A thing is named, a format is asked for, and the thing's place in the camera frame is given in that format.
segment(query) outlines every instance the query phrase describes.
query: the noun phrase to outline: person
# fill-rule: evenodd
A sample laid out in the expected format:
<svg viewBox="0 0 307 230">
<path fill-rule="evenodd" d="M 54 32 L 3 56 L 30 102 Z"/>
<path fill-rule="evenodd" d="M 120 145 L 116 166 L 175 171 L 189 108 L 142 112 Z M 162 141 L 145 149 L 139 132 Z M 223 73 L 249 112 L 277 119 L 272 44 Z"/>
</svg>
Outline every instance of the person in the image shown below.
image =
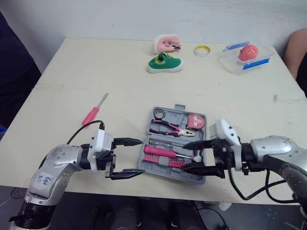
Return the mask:
<svg viewBox="0 0 307 230">
<path fill-rule="evenodd" d="M 307 97 L 307 28 L 290 36 L 283 61 Z"/>
<path fill-rule="evenodd" d="M 9 127 L 41 73 L 0 12 L 0 126 Z"/>
</svg>

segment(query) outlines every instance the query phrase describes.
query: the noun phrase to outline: screwdriver shaft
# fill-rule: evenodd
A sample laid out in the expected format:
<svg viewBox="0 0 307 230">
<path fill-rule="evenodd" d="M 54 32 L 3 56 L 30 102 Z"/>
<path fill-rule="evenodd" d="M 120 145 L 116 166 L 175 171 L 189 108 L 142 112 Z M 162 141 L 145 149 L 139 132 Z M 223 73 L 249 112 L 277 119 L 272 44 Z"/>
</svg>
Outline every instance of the screwdriver shaft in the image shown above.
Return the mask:
<svg viewBox="0 0 307 230">
<path fill-rule="evenodd" d="M 97 108 L 99 108 L 101 106 L 101 104 L 105 101 L 105 99 L 108 97 L 108 93 L 106 92 L 104 97 L 101 99 L 101 101 L 99 102 L 99 104 L 97 105 Z"/>
</svg>

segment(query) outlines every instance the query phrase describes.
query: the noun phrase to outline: red screwdriver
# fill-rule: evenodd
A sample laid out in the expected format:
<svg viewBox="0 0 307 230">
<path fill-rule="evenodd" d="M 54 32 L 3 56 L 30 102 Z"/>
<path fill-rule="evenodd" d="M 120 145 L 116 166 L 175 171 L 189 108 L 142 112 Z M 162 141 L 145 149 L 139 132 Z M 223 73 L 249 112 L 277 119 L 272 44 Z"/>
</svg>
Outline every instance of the red screwdriver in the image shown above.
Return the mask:
<svg viewBox="0 0 307 230">
<path fill-rule="evenodd" d="M 86 116 L 86 118 L 82 121 L 82 125 L 86 125 L 87 123 L 91 122 L 94 120 L 96 114 L 99 112 L 99 107 L 101 106 L 101 104 L 105 101 L 105 99 L 107 98 L 109 94 L 106 92 L 104 97 L 101 99 L 101 101 L 99 102 L 99 104 L 97 105 L 97 107 L 94 107 Z"/>
</svg>

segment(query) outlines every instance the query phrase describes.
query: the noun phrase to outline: roll of tape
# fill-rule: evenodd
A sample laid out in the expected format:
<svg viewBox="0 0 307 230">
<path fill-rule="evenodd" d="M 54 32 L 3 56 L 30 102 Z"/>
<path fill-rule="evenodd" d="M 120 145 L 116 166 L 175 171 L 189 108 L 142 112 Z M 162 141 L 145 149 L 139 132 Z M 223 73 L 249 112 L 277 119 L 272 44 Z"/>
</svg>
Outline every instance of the roll of tape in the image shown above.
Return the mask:
<svg viewBox="0 0 307 230">
<path fill-rule="evenodd" d="M 206 49 L 206 50 L 208 51 L 208 53 L 206 53 L 206 54 L 201 54 L 201 53 L 199 53 L 199 52 L 197 51 L 198 49 Z M 205 57 L 205 56 L 207 56 L 208 54 L 210 54 L 210 52 L 211 52 L 211 50 L 210 50 L 210 48 L 207 47 L 207 46 L 198 46 L 198 47 L 196 47 L 196 48 L 194 49 L 194 54 L 195 54 L 196 56 L 198 56 L 198 57 Z"/>
<path fill-rule="evenodd" d="M 165 117 L 165 112 L 162 109 L 157 109 L 153 113 L 154 117 L 158 120 L 162 120 Z"/>
</svg>

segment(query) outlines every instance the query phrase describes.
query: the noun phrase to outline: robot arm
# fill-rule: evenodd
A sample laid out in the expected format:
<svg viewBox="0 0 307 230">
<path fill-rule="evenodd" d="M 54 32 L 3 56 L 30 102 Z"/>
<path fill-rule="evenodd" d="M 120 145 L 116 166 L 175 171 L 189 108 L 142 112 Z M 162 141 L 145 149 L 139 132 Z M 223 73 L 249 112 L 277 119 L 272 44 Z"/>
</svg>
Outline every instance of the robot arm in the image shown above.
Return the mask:
<svg viewBox="0 0 307 230">
<path fill-rule="evenodd" d="M 190 150 L 213 149 L 215 166 L 205 166 L 203 162 L 190 163 L 182 169 L 197 175 L 216 175 L 225 178 L 228 170 L 231 184 L 241 198 L 248 200 L 262 191 L 276 202 L 301 204 L 307 213 L 307 149 L 299 147 L 291 139 L 280 136 L 253 139 L 250 143 L 241 143 L 235 131 L 224 120 L 216 122 L 210 127 L 210 140 L 192 142 L 184 146 Z M 244 175 L 249 172 L 267 170 L 266 186 L 249 197 L 243 197 L 232 179 L 231 168 L 242 171 Z M 284 178 L 273 184 L 287 182 L 293 190 L 294 200 L 279 201 L 274 199 L 268 188 L 270 171 L 274 171 Z"/>
<path fill-rule="evenodd" d="M 128 179 L 144 172 L 138 169 L 124 169 L 114 172 L 117 145 L 133 146 L 142 141 L 131 138 L 113 138 L 100 126 L 90 144 L 72 146 L 60 145 L 52 149 L 32 176 L 24 203 L 10 229 L 47 229 L 67 184 L 76 171 L 91 169 L 105 170 L 105 177 L 112 180 Z"/>
</svg>

